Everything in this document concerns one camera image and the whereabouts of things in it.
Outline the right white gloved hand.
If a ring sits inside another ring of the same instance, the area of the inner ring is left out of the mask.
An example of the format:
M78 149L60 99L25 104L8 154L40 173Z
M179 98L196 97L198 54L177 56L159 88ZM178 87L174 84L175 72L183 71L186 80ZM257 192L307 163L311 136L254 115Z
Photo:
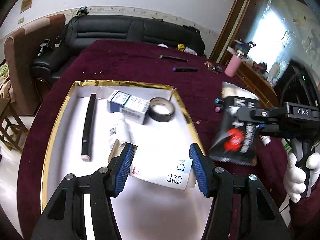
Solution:
M319 178L319 153L315 152L306 161L306 167L311 170L313 177L310 179L311 186L315 185ZM306 173L296 166L297 158L290 151L287 156L287 169L284 176L284 188L292 202L297 203L301 199L301 194L305 192Z

